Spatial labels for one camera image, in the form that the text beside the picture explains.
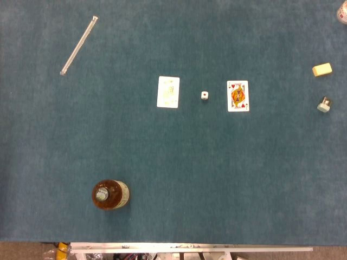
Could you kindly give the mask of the faded king playing card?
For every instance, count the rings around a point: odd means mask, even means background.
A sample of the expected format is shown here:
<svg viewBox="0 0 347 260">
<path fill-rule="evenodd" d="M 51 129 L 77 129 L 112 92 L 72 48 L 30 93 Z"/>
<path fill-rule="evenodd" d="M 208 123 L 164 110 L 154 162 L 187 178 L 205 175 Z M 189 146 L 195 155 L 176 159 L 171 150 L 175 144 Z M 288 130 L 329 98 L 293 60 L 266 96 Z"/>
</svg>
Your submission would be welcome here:
<svg viewBox="0 0 347 260">
<path fill-rule="evenodd" d="M 180 78 L 160 76 L 158 79 L 157 107 L 178 108 Z"/>
</svg>

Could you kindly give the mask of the jack of hearts playing card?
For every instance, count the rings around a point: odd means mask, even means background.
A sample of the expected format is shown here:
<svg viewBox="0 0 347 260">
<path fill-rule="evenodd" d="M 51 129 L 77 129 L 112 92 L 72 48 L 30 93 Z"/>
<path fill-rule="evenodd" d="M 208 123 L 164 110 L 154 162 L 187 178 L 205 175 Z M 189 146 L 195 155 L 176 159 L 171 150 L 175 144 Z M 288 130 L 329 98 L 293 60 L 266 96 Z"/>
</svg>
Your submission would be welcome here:
<svg viewBox="0 0 347 260">
<path fill-rule="evenodd" d="M 228 112 L 249 112 L 248 81 L 227 81 Z"/>
</svg>

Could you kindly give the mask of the teal felt table cover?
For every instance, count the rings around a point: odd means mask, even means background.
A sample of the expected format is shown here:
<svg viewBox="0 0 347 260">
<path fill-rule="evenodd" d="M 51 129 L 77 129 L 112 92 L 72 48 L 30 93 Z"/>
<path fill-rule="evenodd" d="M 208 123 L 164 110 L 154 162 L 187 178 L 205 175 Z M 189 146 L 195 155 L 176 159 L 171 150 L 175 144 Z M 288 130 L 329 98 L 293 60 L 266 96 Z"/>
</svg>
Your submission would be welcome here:
<svg viewBox="0 0 347 260">
<path fill-rule="evenodd" d="M 347 245 L 342 3 L 0 0 L 0 241 Z M 106 179 L 125 206 L 94 205 Z"/>
</svg>

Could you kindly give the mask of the amber tea bottle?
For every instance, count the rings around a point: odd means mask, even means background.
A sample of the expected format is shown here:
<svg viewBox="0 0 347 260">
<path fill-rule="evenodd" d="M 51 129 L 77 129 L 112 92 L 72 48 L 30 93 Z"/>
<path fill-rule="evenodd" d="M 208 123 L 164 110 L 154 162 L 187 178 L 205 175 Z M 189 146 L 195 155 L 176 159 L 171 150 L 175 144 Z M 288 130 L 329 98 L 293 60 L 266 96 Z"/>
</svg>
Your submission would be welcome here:
<svg viewBox="0 0 347 260">
<path fill-rule="evenodd" d="M 130 200 L 128 186 L 119 180 L 106 179 L 98 182 L 92 190 L 92 201 L 102 210 L 115 210 Z"/>
</svg>

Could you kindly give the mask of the clear plastic rod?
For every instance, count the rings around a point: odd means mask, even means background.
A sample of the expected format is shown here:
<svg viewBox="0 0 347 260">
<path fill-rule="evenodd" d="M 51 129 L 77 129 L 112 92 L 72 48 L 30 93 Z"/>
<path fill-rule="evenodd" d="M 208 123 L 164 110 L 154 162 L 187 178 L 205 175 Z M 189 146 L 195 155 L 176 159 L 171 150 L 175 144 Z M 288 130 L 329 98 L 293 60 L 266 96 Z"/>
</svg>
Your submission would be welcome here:
<svg viewBox="0 0 347 260">
<path fill-rule="evenodd" d="M 72 51 L 70 57 L 67 59 L 65 65 L 62 67 L 61 71 L 60 71 L 60 75 L 64 76 L 68 70 L 68 68 L 70 67 L 70 65 L 73 63 L 75 57 L 77 56 L 79 50 L 81 49 L 81 47 L 83 46 L 86 38 L 88 37 L 88 35 L 90 34 L 90 32 L 92 31 L 94 25 L 96 24 L 97 20 L 99 18 L 97 16 L 93 16 L 92 20 L 90 21 L 89 25 L 87 26 L 86 30 L 84 31 L 84 33 L 82 34 L 81 38 L 79 39 L 77 45 L 75 46 L 74 50 Z"/>
</svg>

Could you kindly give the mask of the small grey white clip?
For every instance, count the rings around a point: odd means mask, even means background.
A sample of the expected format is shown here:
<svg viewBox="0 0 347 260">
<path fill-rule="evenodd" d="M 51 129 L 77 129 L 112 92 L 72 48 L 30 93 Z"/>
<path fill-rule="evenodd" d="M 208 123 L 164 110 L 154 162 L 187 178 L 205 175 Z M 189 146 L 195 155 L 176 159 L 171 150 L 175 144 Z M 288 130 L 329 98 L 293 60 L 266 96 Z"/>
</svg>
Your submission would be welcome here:
<svg viewBox="0 0 347 260">
<path fill-rule="evenodd" d="M 332 105 L 332 100 L 327 96 L 323 97 L 322 101 L 318 104 L 317 109 L 323 113 L 327 113 Z"/>
</svg>

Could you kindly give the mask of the yellow rectangular eraser block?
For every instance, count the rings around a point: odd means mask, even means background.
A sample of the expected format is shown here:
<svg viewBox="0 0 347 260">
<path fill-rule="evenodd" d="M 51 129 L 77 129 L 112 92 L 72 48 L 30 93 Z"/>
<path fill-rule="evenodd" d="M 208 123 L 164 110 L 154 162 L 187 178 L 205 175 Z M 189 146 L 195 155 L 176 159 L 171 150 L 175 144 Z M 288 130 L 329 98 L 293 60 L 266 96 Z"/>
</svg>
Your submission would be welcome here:
<svg viewBox="0 0 347 260">
<path fill-rule="evenodd" d="M 332 73 L 332 67 L 330 63 L 324 63 L 312 68 L 312 72 L 315 77 L 323 76 Z"/>
</svg>

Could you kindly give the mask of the yellow plastic object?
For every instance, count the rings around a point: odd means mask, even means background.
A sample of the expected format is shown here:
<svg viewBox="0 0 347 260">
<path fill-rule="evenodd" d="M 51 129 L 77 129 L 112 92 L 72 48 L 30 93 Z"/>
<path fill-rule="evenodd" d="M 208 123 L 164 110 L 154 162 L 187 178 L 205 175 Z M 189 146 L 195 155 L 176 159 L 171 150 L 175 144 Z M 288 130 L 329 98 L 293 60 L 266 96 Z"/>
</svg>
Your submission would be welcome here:
<svg viewBox="0 0 347 260">
<path fill-rule="evenodd" d="M 55 260 L 68 260 L 68 256 L 68 244 L 59 242 L 57 245 Z"/>
</svg>

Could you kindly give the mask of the clear plastic container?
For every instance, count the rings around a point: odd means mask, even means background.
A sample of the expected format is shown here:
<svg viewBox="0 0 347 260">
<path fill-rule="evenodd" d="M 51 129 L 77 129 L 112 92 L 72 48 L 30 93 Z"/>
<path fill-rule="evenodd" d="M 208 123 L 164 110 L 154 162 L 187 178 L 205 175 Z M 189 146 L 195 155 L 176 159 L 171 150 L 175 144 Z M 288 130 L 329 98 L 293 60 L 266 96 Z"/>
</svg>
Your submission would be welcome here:
<svg viewBox="0 0 347 260">
<path fill-rule="evenodd" d="M 347 25 L 347 0 L 345 0 L 337 10 L 337 19 Z"/>
</svg>

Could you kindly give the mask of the white metal frame rail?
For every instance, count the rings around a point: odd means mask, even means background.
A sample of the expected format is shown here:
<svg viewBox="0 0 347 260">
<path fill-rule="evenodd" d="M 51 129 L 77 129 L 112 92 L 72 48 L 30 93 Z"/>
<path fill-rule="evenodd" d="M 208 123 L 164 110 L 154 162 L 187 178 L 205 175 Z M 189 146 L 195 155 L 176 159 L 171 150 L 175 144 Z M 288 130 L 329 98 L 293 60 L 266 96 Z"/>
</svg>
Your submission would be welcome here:
<svg viewBox="0 0 347 260">
<path fill-rule="evenodd" d="M 312 252 L 311 246 L 283 245 L 237 245 L 237 244 L 198 244 L 198 243 L 89 243 L 72 242 L 70 253 L 77 260 L 86 260 L 87 254 L 151 254 L 151 259 L 183 260 L 184 254 L 196 254 L 206 260 L 232 260 L 232 253 L 238 252 Z"/>
</svg>

